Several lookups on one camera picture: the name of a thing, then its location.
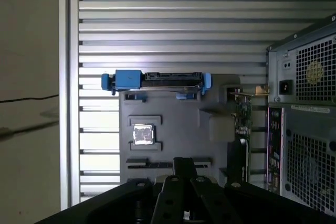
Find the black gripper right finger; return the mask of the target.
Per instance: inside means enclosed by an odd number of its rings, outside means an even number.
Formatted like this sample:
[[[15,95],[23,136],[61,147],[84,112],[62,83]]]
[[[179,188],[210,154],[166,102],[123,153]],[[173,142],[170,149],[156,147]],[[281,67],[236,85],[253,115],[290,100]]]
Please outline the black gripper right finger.
[[[198,176],[192,158],[185,159],[187,177],[211,223],[335,223],[335,217],[248,183],[225,187]]]

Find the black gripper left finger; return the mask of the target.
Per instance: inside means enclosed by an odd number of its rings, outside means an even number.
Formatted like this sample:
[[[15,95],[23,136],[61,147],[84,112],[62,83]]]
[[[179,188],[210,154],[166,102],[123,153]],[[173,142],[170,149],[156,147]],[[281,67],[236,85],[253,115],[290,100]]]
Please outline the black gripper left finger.
[[[173,159],[162,183],[132,179],[40,223],[183,223],[185,159]]]

